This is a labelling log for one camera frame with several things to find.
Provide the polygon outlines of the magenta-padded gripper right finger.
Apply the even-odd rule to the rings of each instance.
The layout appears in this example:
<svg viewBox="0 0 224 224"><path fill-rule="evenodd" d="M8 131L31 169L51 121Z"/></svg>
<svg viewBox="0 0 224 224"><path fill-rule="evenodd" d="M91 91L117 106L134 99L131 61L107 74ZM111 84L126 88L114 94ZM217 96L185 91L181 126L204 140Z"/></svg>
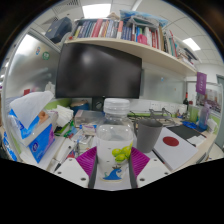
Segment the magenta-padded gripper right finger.
<svg viewBox="0 0 224 224"><path fill-rule="evenodd" d="M131 149L130 183L132 188L140 188L170 174L169 169L153 153L142 153Z"/></svg>

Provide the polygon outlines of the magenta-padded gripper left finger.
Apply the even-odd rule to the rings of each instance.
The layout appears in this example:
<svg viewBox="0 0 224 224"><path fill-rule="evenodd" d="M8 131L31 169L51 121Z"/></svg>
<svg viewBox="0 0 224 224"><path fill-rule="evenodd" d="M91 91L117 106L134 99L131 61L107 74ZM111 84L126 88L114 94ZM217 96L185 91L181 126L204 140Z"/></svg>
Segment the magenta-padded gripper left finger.
<svg viewBox="0 0 224 224"><path fill-rule="evenodd" d="M68 158L55 175L78 186L93 189L97 173L97 148L93 147L77 158Z"/></svg>

